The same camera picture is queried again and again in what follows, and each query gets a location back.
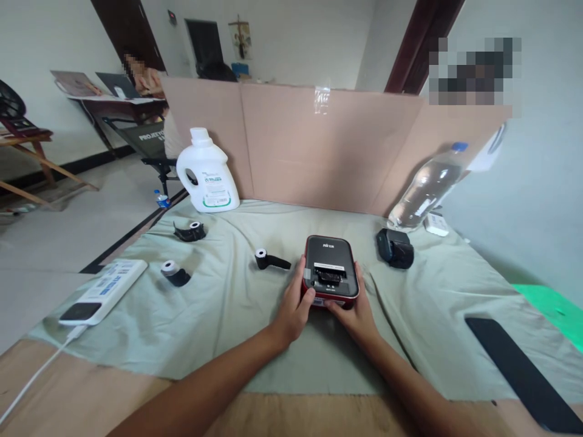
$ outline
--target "laptop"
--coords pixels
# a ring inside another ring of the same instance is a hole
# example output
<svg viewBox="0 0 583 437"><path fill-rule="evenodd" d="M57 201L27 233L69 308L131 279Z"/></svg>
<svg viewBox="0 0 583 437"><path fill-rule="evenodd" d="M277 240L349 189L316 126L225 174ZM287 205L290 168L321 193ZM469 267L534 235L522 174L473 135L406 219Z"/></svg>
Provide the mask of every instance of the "laptop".
<svg viewBox="0 0 583 437"><path fill-rule="evenodd" d="M134 84L125 74L115 73L95 73L101 82L109 88L111 94L121 98L140 98L141 95L135 90Z"/></svg>
<svg viewBox="0 0 583 437"><path fill-rule="evenodd" d="M67 94L71 94L75 97L92 97L96 95L91 88L87 87L87 84L93 84L85 73L53 70L50 72L53 73L57 86Z"/></svg>

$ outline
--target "cardboard panel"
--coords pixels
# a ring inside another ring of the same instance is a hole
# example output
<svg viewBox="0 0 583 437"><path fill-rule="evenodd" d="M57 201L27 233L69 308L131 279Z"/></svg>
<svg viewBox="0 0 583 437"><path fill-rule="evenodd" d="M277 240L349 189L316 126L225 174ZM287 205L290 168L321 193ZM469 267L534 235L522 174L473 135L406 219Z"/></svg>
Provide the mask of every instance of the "cardboard panel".
<svg viewBox="0 0 583 437"><path fill-rule="evenodd" d="M468 143L463 156L469 164L511 113L508 106L436 106L425 102L368 212L387 217L419 168L456 141Z"/></svg>
<svg viewBox="0 0 583 437"><path fill-rule="evenodd" d="M241 198L387 216L418 168L455 141L467 163L511 116L500 106L433 106L415 96L163 78L176 126L208 129Z"/></svg>
<svg viewBox="0 0 583 437"><path fill-rule="evenodd" d="M419 97L244 84L254 197L367 212L423 105Z"/></svg>
<svg viewBox="0 0 583 437"><path fill-rule="evenodd" d="M162 86L184 144L190 144L191 127L205 127L229 157L227 165L239 197L253 198L240 85L166 77L162 78Z"/></svg>

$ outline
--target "blue bottle cap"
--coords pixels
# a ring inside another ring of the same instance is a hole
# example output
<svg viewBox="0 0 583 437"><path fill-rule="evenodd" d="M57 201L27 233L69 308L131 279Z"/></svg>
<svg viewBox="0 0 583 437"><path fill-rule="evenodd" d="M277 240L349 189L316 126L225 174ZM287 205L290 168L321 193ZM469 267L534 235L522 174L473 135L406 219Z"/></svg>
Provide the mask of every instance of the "blue bottle cap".
<svg viewBox="0 0 583 437"><path fill-rule="evenodd" d="M456 152L463 152L467 148L468 148L467 143L454 143L454 145L451 146L451 149L455 150Z"/></svg>

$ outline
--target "clear tape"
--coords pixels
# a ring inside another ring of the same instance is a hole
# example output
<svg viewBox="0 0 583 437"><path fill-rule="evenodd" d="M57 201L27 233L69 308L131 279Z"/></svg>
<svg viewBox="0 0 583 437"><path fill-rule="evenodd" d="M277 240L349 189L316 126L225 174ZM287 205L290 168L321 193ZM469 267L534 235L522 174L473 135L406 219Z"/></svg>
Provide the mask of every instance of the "clear tape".
<svg viewBox="0 0 583 437"><path fill-rule="evenodd" d="M316 87L314 90L314 113L327 114L329 101L330 87Z"/></svg>

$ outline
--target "wooden easel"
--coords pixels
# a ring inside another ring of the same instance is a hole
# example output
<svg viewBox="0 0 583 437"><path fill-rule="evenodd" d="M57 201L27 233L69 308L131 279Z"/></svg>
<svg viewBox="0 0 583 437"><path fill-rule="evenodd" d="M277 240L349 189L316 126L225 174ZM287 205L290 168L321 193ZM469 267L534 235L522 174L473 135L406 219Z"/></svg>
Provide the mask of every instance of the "wooden easel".
<svg viewBox="0 0 583 437"><path fill-rule="evenodd" d="M14 147L16 150L21 151L23 154L26 154L26 155L36 159L40 163L41 168L43 169L44 176L47 179L47 183L51 188L56 187L55 179L53 178L53 174L50 171L51 169L53 169L55 171L58 171L61 174L64 174L66 177L71 178L72 180L74 180L76 182L79 182L74 187L71 187L70 189L68 189L66 194L70 194L73 191L77 191L85 186L87 188L89 188L90 190L99 191L99 189L96 186L91 185L88 182L85 182L83 179L75 176L73 173L66 171L64 168L59 167L58 165L56 165L55 163L52 163L51 161L49 161L46 158L46 156L44 155L43 146L41 145L41 143L52 141L51 140L52 135L53 135L53 132L47 130L47 131L43 132L42 134L36 135L34 137L0 138L0 147ZM26 147L24 147L23 144L26 144L26 143L32 143L32 146L34 147L35 151L34 152L30 151ZM41 199L40 197L35 196L34 194L28 193L25 190L22 190L20 188L12 186L12 185L10 185L2 180L0 180L0 187L5 188L9 191L12 191L13 193L18 194L24 198L27 198L28 200L30 200L32 202L38 203L40 205L44 205L50 209L53 209L54 211L58 210L58 208L56 208L51 202L47 202L46 200Z"/></svg>

